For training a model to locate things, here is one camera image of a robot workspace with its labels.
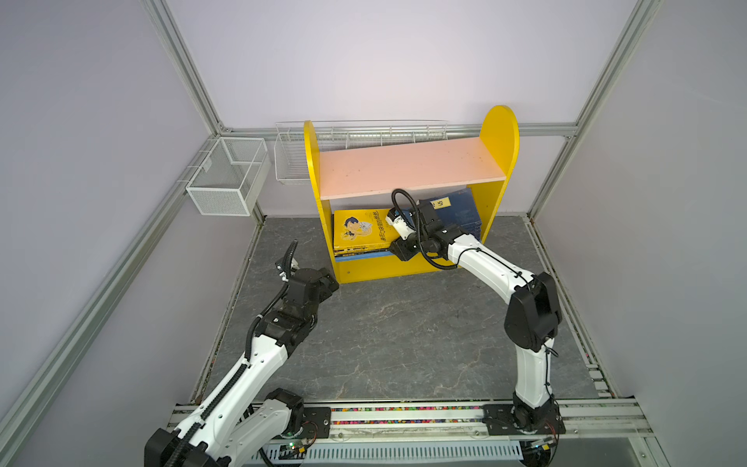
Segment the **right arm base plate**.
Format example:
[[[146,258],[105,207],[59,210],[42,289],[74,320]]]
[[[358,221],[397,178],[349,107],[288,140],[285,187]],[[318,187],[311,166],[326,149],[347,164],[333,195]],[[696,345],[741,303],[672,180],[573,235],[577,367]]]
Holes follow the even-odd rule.
[[[548,401],[540,408],[523,404],[487,404],[482,407],[490,436],[509,435],[562,435],[566,427],[558,406]]]

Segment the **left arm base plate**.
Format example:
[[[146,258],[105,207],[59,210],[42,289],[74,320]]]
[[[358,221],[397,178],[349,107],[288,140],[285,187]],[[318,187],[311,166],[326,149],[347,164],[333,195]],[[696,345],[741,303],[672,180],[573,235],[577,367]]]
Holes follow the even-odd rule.
[[[331,428],[332,409],[330,407],[305,407],[301,412],[292,412],[288,427],[275,439],[328,439]]]

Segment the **yellow cartoon book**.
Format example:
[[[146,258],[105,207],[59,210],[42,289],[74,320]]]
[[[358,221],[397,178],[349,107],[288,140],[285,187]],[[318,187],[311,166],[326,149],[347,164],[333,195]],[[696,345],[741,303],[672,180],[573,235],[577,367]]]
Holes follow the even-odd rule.
[[[333,213],[334,251],[387,249],[399,234],[387,222],[387,209],[338,210]]]

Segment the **blue book yellow label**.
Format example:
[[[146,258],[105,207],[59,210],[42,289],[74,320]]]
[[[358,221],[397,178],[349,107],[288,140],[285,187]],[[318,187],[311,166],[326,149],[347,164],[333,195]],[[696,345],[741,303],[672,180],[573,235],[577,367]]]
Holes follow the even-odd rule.
[[[430,198],[429,202],[445,226],[457,225],[474,237],[480,236],[482,219],[480,219],[471,189],[465,188],[437,198]]]

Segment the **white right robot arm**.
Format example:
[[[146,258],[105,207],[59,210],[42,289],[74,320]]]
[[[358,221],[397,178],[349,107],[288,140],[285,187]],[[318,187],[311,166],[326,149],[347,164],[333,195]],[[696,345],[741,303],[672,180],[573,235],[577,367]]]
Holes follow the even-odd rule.
[[[398,259],[420,255],[437,270],[463,268],[507,304],[504,330],[517,350],[513,415],[519,429],[534,430],[556,406],[551,359],[562,316],[554,279],[511,263],[459,225],[445,224],[430,202],[410,210],[393,204],[386,222],[399,235],[389,247]]]

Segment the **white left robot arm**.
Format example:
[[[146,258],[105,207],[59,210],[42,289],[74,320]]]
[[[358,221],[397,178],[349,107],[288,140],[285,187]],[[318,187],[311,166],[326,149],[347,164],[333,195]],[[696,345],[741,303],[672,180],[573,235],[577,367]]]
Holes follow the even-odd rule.
[[[241,466],[276,437],[303,432],[303,398],[278,388],[258,409],[257,395],[307,338],[319,306],[340,287],[326,269],[283,267],[278,294],[253,319],[244,352],[207,398],[144,448],[147,466]]]

